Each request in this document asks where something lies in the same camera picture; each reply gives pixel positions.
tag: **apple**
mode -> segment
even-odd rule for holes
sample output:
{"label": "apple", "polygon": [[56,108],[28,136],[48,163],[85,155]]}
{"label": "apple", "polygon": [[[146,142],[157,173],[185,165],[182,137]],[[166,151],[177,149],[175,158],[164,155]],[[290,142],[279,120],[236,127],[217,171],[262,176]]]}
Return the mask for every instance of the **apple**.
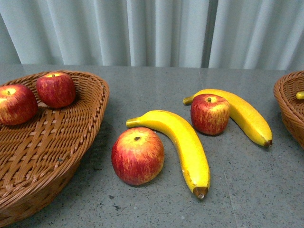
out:
{"label": "apple", "polygon": [[221,96],[200,94],[192,101],[190,115],[196,130],[208,135],[218,135],[227,127],[230,104]]}
{"label": "apple", "polygon": [[76,97],[72,77],[61,72],[50,72],[38,78],[36,89],[41,101],[51,108],[68,106]]}
{"label": "apple", "polygon": [[33,92],[25,85],[5,85],[0,87],[0,123],[4,125],[22,124],[38,111]]}
{"label": "apple", "polygon": [[149,128],[124,131],[112,147],[112,165],[116,175],[129,185],[141,185],[162,170],[164,147],[159,136]]}

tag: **pleated curtain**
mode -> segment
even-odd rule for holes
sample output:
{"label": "pleated curtain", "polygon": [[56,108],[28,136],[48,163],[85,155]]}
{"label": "pleated curtain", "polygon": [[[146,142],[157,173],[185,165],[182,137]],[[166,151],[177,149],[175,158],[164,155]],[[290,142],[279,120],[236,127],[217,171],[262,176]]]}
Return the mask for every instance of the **pleated curtain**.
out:
{"label": "pleated curtain", "polygon": [[304,0],[0,0],[0,64],[304,70]]}

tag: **basket weave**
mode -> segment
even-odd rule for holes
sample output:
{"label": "basket weave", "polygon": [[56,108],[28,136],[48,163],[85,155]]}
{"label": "basket weave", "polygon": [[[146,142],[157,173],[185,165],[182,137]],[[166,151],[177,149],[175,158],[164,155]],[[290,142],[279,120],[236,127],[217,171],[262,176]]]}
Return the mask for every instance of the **basket weave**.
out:
{"label": "basket weave", "polygon": [[76,99],[68,107],[48,108],[36,91],[41,72],[7,82],[35,94],[38,113],[17,126],[0,124],[0,227],[29,217],[66,186],[93,143],[109,99],[109,86],[88,72],[71,75]]}
{"label": "basket weave", "polygon": [[304,149],[304,100],[298,100],[295,96],[299,91],[304,91],[304,71],[284,75],[274,86],[283,123]]}

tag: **granite countertop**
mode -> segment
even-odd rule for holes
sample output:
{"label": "granite countertop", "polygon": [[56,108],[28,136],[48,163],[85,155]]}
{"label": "granite countertop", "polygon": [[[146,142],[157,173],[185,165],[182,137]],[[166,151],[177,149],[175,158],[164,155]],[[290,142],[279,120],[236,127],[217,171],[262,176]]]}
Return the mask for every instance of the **granite countertop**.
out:
{"label": "granite countertop", "polygon": [[[87,71],[110,86],[101,129],[72,180],[54,201],[9,228],[31,227],[304,227],[304,151],[286,130],[273,95],[286,71],[173,67],[0,65],[0,84],[49,70]],[[165,163],[151,182],[131,187],[116,176],[112,145],[125,121],[152,109],[190,122],[184,97],[218,88],[250,102],[268,121],[273,146],[254,144],[231,119],[216,137],[198,134],[209,161],[211,187],[203,200],[188,189],[173,143],[163,141]]]}

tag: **yellow banana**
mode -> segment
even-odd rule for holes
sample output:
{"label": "yellow banana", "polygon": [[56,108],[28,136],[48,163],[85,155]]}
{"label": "yellow banana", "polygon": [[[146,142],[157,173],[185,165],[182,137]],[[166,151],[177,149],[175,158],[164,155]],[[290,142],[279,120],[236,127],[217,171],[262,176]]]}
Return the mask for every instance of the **yellow banana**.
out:
{"label": "yellow banana", "polygon": [[196,94],[183,99],[185,105],[190,105],[195,96],[200,94],[219,95],[230,103],[230,117],[239,125],[253,142],[269,147],[272,145],[272,132],[263,116],[241,97],[219,89],[203,89]]}
{"label": "yellow banana", "polygon": [[126,121],[127,127],[145,126],[167,135],[175,145],[184,179],[190,191],[202,199],[210,188],[210,170],[201,141],[181,116],[164,110],[151,110]]}
{"label": "yellow banana", "polygon": [[300,91],[296,93],[296,98],[299,100],[303,100],[304,99],[304,91]]}

